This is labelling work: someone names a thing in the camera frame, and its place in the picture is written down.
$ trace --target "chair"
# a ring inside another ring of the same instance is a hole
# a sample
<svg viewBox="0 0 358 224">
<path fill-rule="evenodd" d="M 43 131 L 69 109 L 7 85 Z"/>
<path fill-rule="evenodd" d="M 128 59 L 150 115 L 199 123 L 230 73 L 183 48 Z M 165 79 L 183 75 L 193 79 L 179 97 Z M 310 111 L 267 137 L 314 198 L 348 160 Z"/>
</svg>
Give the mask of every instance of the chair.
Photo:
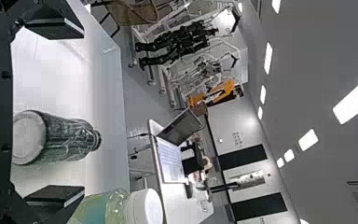
<svg viewBox="0 0 358 224">
<path fill-rule="evenodd" d="M 193 150 L 194 157 L 182 160 L 183 169 L 185 176 L 188 176 L 196 171 L 201 171 L 204 169 L 204 159 L 202 157 L 202 153 L 198 147 L 198 143 L 195 142 L 193 144 L 187 144 L 186 147 L 181 147 L 181 152 L 187 151 L 187 150 Z"/>
</svg>

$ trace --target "cable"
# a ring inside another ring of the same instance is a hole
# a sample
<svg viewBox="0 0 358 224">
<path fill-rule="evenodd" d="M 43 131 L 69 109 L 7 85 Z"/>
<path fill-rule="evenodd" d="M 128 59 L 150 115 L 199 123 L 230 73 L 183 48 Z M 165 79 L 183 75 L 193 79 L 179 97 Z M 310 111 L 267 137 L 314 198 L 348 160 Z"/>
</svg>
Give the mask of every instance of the cable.
<svg viewBox="0 0 358 224">
<path fill-rule="evenodd" d="M 145 137 L 145 136 L 148 136 L 148 135 L 153 135 L 153 134 L 151 134 L 151 133 L 140 133 L 140 134 L 137 134 L 137 135 L 134 135 L 134 136 L 127 137 L 127 139 L 132 139 L 132 138 L 136 138 L 136 137 Z"/>
</svg>

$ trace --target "white counter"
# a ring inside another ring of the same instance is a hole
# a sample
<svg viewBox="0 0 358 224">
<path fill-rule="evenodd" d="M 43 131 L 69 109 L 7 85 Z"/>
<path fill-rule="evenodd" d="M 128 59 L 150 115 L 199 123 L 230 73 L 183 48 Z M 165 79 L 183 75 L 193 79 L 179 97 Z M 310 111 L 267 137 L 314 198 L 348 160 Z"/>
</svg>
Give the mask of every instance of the white counter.
<svg viewBox="0 0 358 224">
<path fill-rule="evenodd" d="M 85 38 L 50 41 L 21 29 L 12 43 L 14 112 L 36 109 L 85 119 L 102 134 L 83 161 L 12 166 L 22 196 L 49 184 L 85 186 L 86 194 L 130 188 L 120 49 L 78 0 L 68 0 Z"/>
</svg>

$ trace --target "white wall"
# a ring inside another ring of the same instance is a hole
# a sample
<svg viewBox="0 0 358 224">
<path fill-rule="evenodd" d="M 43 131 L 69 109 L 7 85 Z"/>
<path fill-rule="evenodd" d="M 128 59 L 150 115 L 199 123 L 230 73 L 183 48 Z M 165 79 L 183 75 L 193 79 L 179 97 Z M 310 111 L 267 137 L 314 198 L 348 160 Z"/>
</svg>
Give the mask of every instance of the white wall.
<svg viewBox="0 0 358 224">
<path fill-rule="evenodd" d="M 219 155 L 226 154 L 238 149 L 252 147 L 263 144 L 268 159 L 236 167 L 234 169 L 224 171 L 226 181 L 235 175 L 247 174 L 257 170 L 263 170 L 265 174 L 266 184 L 253 187 L 250 189 L 242 189 L 238 191 L 229 191 L 230 199 L 233 203 L 240 202 L 252 198 L 261 197 L 276 192 L 280 192 L 284 198 L 287 212 L 265 216 L 265 223 L 271 224 L 292 224 L 299 223 L 296 210 L 291 202 L 289 194 L 283 183 L 281 173 L 278 170 L 274 157 L 269 148 L 269 142 L 264 134 L 260 122 L 255 113 L 253 102 L 245 86 L 244 96 L 239 100 L 232 100 L 221 105 L 210 107 L 209 121 Z M 240 132 L 242 145 L 235 146 L 232 133 Z M 223 143 L 219 143 L 218 139 L 223 139 Z M 243 223 L 257 223 L 260 217 L 247 220 Z"/>
</svg>

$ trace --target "laptop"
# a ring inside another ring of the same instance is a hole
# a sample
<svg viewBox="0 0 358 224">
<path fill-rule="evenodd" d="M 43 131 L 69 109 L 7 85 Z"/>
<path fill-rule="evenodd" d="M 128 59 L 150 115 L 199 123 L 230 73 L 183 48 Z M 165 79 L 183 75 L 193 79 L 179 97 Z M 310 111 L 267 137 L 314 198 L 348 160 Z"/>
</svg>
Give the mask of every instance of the laptop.
<svg viewBox="0 0 358 224">
<path fill-rule="evenodd" d="M 201 127 L 202 123 L 193 111 L 186 109 L 165 127 L 157 137 L 179 147 L 193 133 L 199 131 Z"/>
<path fill-rule="evenodd" d="M 187 182 L 180 146 L 201 127 L 200 120 L 190 109 L 187 109 L 157 134 L 158 156 L 165 183 Z"/>
</svg>

